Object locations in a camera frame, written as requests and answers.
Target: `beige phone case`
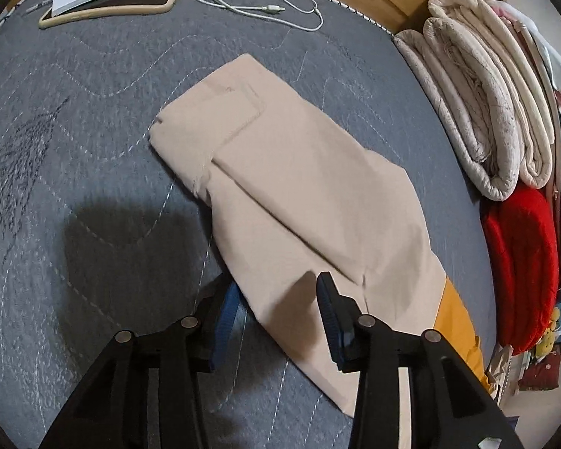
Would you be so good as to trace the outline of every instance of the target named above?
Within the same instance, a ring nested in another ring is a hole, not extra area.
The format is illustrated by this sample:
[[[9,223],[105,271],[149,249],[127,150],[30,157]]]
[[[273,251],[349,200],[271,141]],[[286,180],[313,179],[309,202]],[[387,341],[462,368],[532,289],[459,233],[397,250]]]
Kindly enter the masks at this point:
[[[172,8],[175,1],[176,0],[168,0],[165,4],[126,4],[118,6],[103,6],[100,8],[79,10],[78,12],[64,13],[63,15],[46,18],[52,11],[52,7],[50,7],[42,15],[42,18],[39,19],[38,25],[39,28],[50,28],[68,22],[86,20],[89,18],[99,18],[101,16],[150,15],[153,13],[166,13]]]

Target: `folded comforter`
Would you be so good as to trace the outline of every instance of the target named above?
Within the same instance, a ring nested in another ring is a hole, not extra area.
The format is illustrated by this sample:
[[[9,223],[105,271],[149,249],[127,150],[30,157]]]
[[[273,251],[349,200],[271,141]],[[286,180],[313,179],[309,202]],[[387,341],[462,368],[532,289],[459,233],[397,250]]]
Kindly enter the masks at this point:
[[[395,43],[423,82],[471,180],[495,201],[511,195],[518,175],[533,189],[544,187],[553,169],[554,125],[521,44],[483,0],[430,0],[428,8],[434,18],[423,36],[433,56],[420,52],[411,31],[398,34]],[[440,91],[428,90],[437,86]]]
[[[405,30],[394,42],[472,183],[487,198],[504,201],[518,180],[521,144],[503,78],[461,24],[432,18],[424,34]]]

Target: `white cable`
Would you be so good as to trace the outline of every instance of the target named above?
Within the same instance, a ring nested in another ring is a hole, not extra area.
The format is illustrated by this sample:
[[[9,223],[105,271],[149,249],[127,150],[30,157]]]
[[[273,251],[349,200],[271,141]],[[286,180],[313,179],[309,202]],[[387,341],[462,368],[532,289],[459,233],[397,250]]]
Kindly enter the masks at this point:
[[[230,10],[233,13],[237,13],[239,15],[250,16],[250,17],[253,17],[253,18],[258,18],[260,20],[265,20],[265,21],[269,21],[269,22],[276,22],[276,23],[280,23],[280,24],[283,24],[283,25],[287,25],[291,28],[296,28],[298,30],[303,30],[303,31],[307,31],[307,32],[317,31],[318,29],[320,29],[320,27],[324,23],[324,18],[322,17],[322,14],[320,13],[320,10],[318,10],[318,4],[315,0],[310,0],[313,3],[313,7],[312,7],[311,10],[303,10],[303,9],[299,8],[298,6],[292,4],[289,0],[282,0],[287,5],[294,8],[295,10],[297,10],[300,13],[305,13],[305,14],[315,13],[318,16],[318,18],[320,19],[320,24],[315,28],[307,28],[307,27],[303,27],[301,25],[298,25],[296,23],[289,22],[288,20],[283,20],[281,18],[276,18],[276,17],[268,16],[268,15],[260,15],[258,13],[252,13],[252,12],[247,12],[246,11],[246,10],[254,10],[254,11],[261,11],[261,12],[265,12],[265,13],[280,13],[281,11],[285,10],[283,7],[278,6],[278,5],[236,6],[236,5],[229,4],[229,3],[225,2],[224,0],[214,0],[217,3],[213,3],[213,2],[207,1],[207,0],[195,0],[195,1],[198,1],[200,3],[204,3],[208,6],[213,6],[213,7],[216,7],[216,8],[226,8],[227,10]]]

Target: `metal screw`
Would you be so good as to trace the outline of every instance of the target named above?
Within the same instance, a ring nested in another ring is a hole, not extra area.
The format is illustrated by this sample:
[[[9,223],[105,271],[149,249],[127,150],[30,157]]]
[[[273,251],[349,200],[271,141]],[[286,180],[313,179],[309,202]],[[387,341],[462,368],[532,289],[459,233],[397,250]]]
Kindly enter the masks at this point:
[[[376,319],[374,319],[374,316],[364,314],[361,315],[359,319],[357,319],[357,322],[359,322],[361,326],[372,327],[374,326],[374,324],[376,324]]]
[[[426,334],[424,336],[430,342],[438,342],[442,339],[442,337],[440,336],[440,332],[435,331],[434,329],[426,331]]]
[[[187,317],[181,319],[181,326],[186,327],[187,329],[191,329],[192,327],[195,327],[197,323],[198,320],[192,315],[188,315]]]
[[[119,331],[117,335],[114,336],[114,339],[117,340],[119,343],[128,342],[131,340],[133,335],[129,331]]]

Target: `stack of folded bedding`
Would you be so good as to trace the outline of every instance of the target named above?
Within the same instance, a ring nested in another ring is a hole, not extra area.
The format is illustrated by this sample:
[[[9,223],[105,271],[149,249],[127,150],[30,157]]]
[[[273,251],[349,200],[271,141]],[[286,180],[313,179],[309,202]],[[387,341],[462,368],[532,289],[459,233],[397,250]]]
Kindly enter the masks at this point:
[[[561,56],[502,1],[429,0],[396,47],[486,198],[501,345],[531,349],[561,302]]]

